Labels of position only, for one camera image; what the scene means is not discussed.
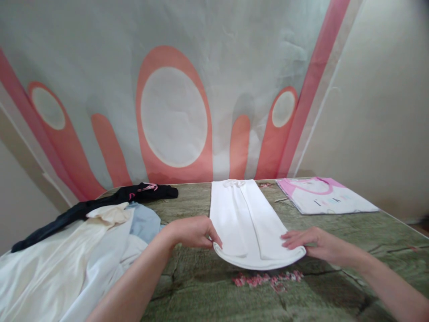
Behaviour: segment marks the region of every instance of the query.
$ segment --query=light blue fabric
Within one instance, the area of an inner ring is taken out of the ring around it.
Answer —
[[[130,234],[149,244],[165,225],[161,225],[161,219],[156,212],[141,203],[133,201],[126,209],[130,208],[135,208]]]

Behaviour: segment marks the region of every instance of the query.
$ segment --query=folded white garment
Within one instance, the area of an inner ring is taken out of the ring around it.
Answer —
[[[210,218],[223,249],[216,253],[227,262],[254,270],[269,270],[296,262],[304,247],[282,247],[287,232],[254,180],[212,182]]]
[[[109,228],[131,218],[133,209],[125,210],[127,205],[100,207],[84,223],[3,255],[0,321],[59,321],[84,286],[93,249]]]

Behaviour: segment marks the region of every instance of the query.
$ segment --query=person's left hand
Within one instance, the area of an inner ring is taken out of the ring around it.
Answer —
[[[212,248],[213,242],[222,247],[218,233],[207,216],[178,219],[167,225],[177,243],[186,247]]]

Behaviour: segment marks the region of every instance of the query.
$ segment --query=green bedspread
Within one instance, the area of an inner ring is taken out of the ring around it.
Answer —
[[[289,230],[320,227],[370,252],[429,297],[429,239],[384,212],[302,216],[274,180],[257,183]],[[178,199],[146,205],[163,224],[208,216],[210,186],[177,185]],[[237,287],[233,278],[256,273],[228,264],[214,251],[177,246],[142,321],[394,321],[353,270],[305,257],[269,275],[295,270],[304,277],[283,281],[286,292],[276,292],[270,282]]]

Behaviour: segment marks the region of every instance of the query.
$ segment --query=pink t-shirt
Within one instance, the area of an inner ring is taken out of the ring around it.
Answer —
[[[379,211],[332,178],[282,179],[277,184],[303,215]]]

